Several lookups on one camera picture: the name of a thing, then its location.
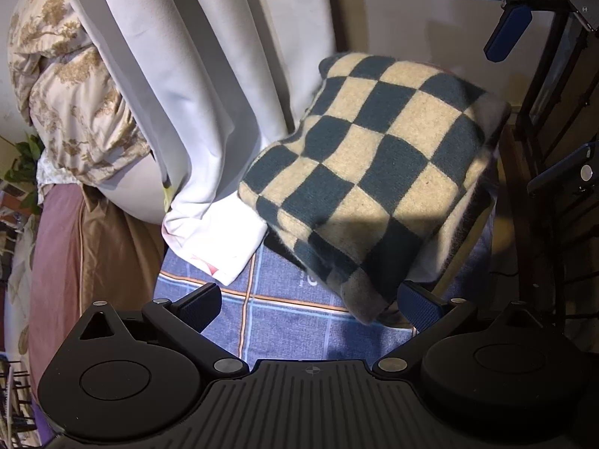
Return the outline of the green cream checkered sweater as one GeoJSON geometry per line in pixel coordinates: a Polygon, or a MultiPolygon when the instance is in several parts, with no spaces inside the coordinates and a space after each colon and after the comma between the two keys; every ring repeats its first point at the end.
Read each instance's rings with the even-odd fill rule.
{"type": "Polygon", "coordinates": [[[358,321],[442,276],[511,108],[453,73],[362,53],[323,60],[298,130],[238,196],[358,321]]]}

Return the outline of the blue plaid bed sheet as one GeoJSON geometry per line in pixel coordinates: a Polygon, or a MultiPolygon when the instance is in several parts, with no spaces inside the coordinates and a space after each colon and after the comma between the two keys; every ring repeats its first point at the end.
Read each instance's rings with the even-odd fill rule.
{"type": "Polygon", "coordinates": [[[359,359],[372,365],[418,334],[398,312],[368,326],[358,322],[273,236],[220,291],[220,313],[203,336],[249,366],[262,359],[359,359]]]}

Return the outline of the white folded cloth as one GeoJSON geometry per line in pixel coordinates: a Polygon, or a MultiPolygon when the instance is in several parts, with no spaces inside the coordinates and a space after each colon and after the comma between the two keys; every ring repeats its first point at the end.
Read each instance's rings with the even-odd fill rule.
{"type": "Polygon", "coordinates": [[[266,231],[266,223],[236,193],[210,205],[176,197],[162,222],[173,253],[224,286],[245,269],[266,231]]]}

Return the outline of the brown pink neighbouring bed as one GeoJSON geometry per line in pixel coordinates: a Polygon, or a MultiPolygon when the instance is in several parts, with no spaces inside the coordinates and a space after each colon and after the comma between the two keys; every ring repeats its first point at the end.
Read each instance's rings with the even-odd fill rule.
{"type": "Polygon", "coordinates": [[[164,260],[160,227],[134,218],[93,187],[48,192],[33,253],[28,357],[33,386],[82,313],[97,300],[137,311],[164,260]]]}

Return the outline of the floral beige quilt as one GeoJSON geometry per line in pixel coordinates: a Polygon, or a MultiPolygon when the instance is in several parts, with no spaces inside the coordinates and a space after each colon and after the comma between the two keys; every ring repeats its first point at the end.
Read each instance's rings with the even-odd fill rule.
{"type": "Polygon", "coordinates": [[[7,36],[17,108],[54,166],[96,186],[149,145],[71,0],[18,0],[7,36]]]}

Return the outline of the white curtain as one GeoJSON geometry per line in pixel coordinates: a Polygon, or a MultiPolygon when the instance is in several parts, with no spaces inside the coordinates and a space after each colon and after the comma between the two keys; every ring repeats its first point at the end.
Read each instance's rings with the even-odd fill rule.
{"type": "Polygon", "coordinates": [[[203,214],[290,134],[334,49],[329,0],[73,0],[173,209],[203,214]]]}

